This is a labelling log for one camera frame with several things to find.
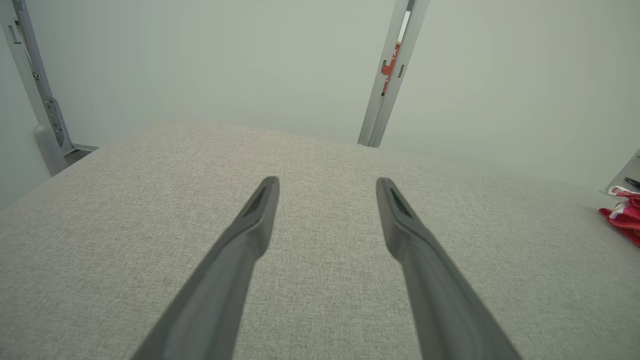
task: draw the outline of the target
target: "red cloth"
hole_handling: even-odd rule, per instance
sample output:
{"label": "red cloth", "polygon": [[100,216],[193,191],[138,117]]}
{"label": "red cloth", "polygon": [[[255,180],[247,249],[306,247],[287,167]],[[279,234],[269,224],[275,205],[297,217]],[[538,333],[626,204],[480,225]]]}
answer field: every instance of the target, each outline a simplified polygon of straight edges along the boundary
{"label": "red cloth", "polygon": [[614,210],[600,209],[600,214],[632,243],[640,247],[640,193],[621,186],[609,189],[611,195],[624,197]]}

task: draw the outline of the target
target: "gray fabric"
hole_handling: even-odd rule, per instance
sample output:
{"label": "gray fabric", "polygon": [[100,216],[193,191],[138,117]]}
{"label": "gray fabric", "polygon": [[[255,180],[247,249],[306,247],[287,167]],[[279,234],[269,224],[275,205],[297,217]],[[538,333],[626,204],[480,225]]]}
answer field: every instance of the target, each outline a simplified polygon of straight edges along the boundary
{"label": "gray fabric", "polygon": [[0,213],[0,358],[122,359],[263,177],[281,195],[237,359],[415,359],[374,192],[391,177],[529,359],[640,354],[640,251],[613,200],[442,160],[257,129],[167,124]]}

